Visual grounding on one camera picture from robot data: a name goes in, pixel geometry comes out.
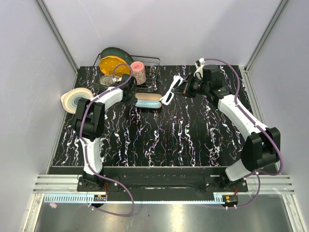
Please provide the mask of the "black glasses case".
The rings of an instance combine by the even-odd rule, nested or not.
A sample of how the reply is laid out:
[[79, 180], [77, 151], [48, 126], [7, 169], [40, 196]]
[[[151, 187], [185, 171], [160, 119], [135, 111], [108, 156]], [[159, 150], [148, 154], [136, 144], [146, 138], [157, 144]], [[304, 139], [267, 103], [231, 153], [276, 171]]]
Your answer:
[[147, 110], [159, 110], [162, 106], [160, 99], [162, 98], [161, 94], [157, 93], [136, 93], [135, 97], [137, 102], [135, 106], [140, 109]]

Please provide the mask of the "white frame sunglasses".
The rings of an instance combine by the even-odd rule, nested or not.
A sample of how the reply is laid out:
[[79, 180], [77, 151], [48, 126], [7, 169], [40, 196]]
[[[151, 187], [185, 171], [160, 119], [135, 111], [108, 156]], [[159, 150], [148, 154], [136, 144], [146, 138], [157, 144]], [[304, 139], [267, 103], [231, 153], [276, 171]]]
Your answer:
[[173, 89], [179, 87], [180, 85], [177, 85], [177, 81], [178, 81], [178, 78], [181, 77], [179, 75], [175, 75], [173, 77], [173, 81], [168, 89], [168, 91], [166, 92], [166, 94], [160, 98], [160, 102], [164, 105], [169, 105], [174, 97], [174, 93], [172, 92]]

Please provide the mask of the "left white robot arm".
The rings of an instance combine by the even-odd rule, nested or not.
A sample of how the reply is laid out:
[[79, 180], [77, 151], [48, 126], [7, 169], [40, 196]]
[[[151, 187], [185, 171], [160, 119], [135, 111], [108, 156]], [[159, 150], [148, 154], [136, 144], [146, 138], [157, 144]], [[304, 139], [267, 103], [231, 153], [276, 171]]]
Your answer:
[[73, 117], [73, 128], [83, 148], [82, 184], [88, 185], [93, 191], [100, 191], [104, 187], [99, 144], [105, 128], [105, 113], [119, 102], [136, 103], [133, 90], [136, 83], [134, 76], [125, 74], [121, 81], [111, 84], [97, 96], [91, 99], [81, 98], [78, 101]]

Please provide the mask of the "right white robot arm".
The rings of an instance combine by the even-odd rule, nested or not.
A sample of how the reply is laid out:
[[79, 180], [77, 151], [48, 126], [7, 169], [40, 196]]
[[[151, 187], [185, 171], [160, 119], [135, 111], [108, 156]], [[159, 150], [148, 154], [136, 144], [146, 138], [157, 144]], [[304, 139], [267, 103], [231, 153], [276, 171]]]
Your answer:
[[186, 78], [173, 77], [172, 93], [194, 98], [200, 94], [237, 127], [245, 144], [240, 159], [228, 166], [220, 175], [219, 186], [231, 191], [241, 179], [280, 161], [281, 134], [277, 128], [269, 128], [243, 107], [236, 92], [225, 86], [216, 65], [206, 65], [190, 73]]

